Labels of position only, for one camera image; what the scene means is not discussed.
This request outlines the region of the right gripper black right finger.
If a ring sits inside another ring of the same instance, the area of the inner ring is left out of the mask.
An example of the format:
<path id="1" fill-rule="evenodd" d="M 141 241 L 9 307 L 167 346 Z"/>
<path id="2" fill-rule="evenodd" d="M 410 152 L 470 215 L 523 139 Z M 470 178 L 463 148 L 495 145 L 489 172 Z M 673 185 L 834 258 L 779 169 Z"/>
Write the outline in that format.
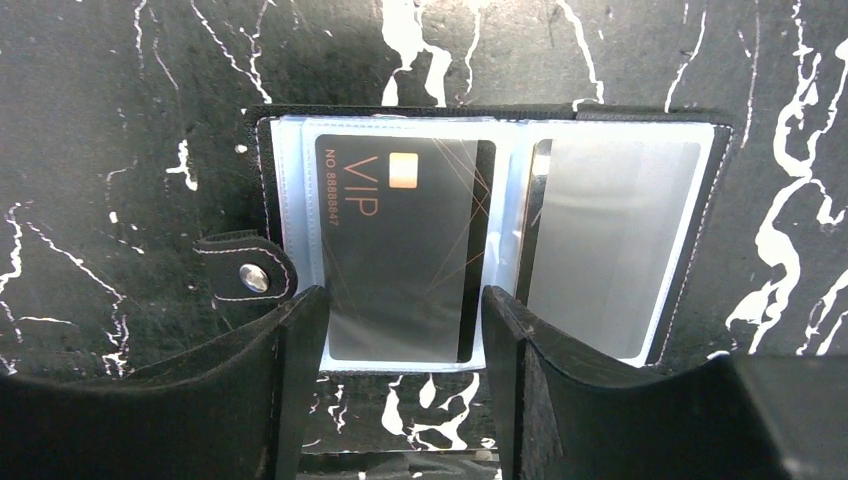
<path id="1" fill-rule="evenodd" d="M 720 356 L 663 376 L 561 332 L 500 287 L 481 320 L 506 479 L 843 479 L 843 356 Z"/>

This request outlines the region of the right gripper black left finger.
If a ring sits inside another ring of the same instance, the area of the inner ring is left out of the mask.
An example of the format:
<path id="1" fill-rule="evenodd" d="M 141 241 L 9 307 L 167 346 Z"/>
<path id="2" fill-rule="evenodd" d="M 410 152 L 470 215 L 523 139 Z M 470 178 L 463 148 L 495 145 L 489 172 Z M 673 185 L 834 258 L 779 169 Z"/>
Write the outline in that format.
<path id="1" fill-rule="evenodd" d="M 292 479 L 329 319 L 313 286 L 120 379 L 1 380 L 5 479 Z"/>

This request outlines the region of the black silver card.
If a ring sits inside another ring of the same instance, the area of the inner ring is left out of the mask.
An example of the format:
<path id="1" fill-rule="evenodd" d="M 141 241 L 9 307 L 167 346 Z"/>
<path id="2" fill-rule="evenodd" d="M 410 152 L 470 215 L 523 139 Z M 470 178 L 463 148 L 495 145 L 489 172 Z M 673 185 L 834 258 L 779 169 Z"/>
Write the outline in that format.
<path id="1" fill-rule="evenodd" d="M 601 353 L 643 365 L 707 159 L 694 141 L 538 142 L 517 298 Z"/>

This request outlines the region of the black VIP card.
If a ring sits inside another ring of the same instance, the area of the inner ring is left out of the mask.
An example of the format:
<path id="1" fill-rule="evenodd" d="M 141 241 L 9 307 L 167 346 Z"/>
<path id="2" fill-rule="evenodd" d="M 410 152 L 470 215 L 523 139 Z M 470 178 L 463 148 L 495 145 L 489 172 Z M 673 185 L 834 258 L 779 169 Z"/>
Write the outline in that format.
<path id="1" fill-rule="evenodd" d="M 324 134 L 315 148 L 330 356 L 470 360 L 495 144 Z"/>

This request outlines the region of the black card holder wallet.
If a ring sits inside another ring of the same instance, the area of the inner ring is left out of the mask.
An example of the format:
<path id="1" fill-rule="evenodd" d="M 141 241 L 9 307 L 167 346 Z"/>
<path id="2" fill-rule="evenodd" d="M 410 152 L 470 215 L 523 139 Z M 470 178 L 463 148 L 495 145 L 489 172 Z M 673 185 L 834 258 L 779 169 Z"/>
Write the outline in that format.
<path id="1" fill-rule="evenodd" d="M 258 198 L 264 210 L 264 223 L 243 232 L 207 236 L 195 245 L 207 269 L 213 301 L 219 307 L 279 305 L 311 286 L 327 289 L 316 176 L 315 142 L 319 136 L 489 140 L 496 147 L 470 360 L 463 363 L 336 360 L 329 353 L 329 320 L 321 367 L 331 372 L 453 373 L 485 366 L 482 291 L 487 286 L 498 286 L 521 302 L 515 288 L 522 264 L 525 214 L 531 197 L 531 162 L 535 146 L 544 139 L 579 144 L 604 140 L 694 141 L 707 148 L 702 183 L 657 330 L 646 362 L 634 367 L 658 362 L 665 351 L 733 137 L 730 124 L 703 113 L 615 109 L 542 112 L 277 105 L 254 112 L 250 126 L 255 140 L 253 152 L 258 164 Z M 332 310 L 333 298 L 330 292 L 329 295 Z"/>

